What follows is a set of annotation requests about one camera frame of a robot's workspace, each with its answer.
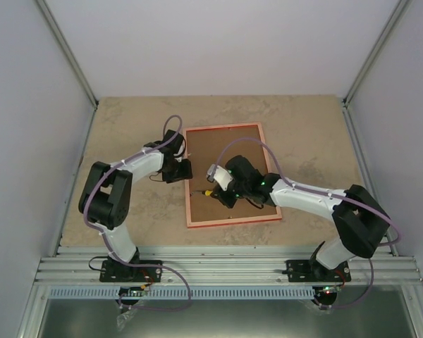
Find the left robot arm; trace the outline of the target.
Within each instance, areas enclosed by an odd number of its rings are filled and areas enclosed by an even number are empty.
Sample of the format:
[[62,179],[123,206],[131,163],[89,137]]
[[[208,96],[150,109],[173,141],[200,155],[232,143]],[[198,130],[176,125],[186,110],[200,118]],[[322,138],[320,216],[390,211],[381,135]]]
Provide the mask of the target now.
[[140,274],[140,253],[125,225],[132,187],[151,174],[160,174],[166,184],[192,179],[185,150],[184,136],[167,130],[162,140],[144,145],[130,158],[112,164],[97,161],[90,168],[78,210],[86,226],[102,236],[108,257],[117,262],[116,273],[125,281]]

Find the yellow handled screwdriver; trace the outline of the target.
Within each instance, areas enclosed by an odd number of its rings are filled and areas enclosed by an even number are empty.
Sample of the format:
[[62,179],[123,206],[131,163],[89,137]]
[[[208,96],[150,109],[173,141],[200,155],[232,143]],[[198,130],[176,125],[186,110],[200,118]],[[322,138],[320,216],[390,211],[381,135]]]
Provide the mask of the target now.
[[194,190],[194,191],[190,192],[190,196],[199,195],[199,194],[204,195],[204,196],[213,196],[214,192],[212,190],[208,190],[208,189],[206,189],[206,190]]

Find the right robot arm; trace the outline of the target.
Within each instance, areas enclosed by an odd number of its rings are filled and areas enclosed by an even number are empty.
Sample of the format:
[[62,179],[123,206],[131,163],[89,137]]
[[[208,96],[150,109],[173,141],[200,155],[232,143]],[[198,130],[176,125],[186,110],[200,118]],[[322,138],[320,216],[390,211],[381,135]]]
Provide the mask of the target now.
[[211,196],[227,208],[245,199],[257,208],[294,208],[334,223],[337,237],[322,242],[307,260],[289,260],[291,282],[349,280],[348,260],[369,259],[381,243],[389,217],[362,186],[324,189],[292,182],[278,173],[261,174],[245,157],[235,156],[224,167],[211,165],[207,179],[215,183]]

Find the red wooden picture frame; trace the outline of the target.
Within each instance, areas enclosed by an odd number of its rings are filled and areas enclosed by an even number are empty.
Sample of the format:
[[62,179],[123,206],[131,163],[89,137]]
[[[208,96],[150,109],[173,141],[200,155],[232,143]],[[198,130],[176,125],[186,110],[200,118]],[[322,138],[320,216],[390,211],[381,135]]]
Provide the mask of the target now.
[[250,185],[272,171],[260,122],[185,128],[187,227],[203,228],[278,221],[280,208],[250,197]]

